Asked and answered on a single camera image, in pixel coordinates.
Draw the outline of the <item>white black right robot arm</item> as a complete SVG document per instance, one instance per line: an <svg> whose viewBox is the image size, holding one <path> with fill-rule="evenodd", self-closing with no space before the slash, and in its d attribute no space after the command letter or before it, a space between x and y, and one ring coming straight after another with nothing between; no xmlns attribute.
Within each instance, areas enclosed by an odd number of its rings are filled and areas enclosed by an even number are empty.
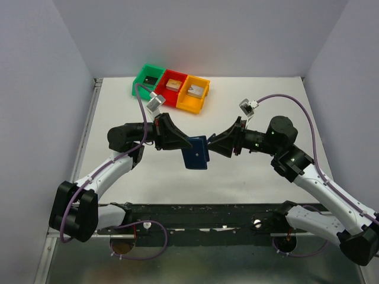
<svg viewBox="0 0 379 284"><path fill-rule="evenodd" d="M366 266L378 253L378 212L362 204L324 174L294 142L298 131L284 116L273 117L265 133L248 130L237 118L226 131L212 136L208 149L226 157L242 149L272 156L271 166L282 177L316 198L331 217L284 202L277 217L285 226L304 230L336 244L352 262Z"/></svg>

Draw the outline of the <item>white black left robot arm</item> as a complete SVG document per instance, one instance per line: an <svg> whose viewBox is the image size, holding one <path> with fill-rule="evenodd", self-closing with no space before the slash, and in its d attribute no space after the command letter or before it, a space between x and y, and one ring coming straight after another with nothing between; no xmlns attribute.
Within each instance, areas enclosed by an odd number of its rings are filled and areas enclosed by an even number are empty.
<svg viewBox="0 0 379 284"><path fill-rule="evenodd" d="M91 173L75 182L62 182L56 192L49 227L61 237L86 242L96 230L126 223L127 211L121 205L99 205L106 191L141 161L144 143L157 150L190 149L188 137L172 122L169 114L153 122L133 122L113 127L107 140L111 155Z"/></svg>

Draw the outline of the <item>navy blue card holder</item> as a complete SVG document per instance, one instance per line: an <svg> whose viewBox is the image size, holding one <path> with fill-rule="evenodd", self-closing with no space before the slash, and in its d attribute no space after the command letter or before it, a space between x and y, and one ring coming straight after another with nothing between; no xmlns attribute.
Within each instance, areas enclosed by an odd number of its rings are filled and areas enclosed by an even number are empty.
<svg viewBox="0 0 379 284"><path fill-rule="evenodd" d="M186 169L207 170L210 156L207 148L207 137L204 135L186 138L192 145L190 149L182 149L182 157Z"/></svg>

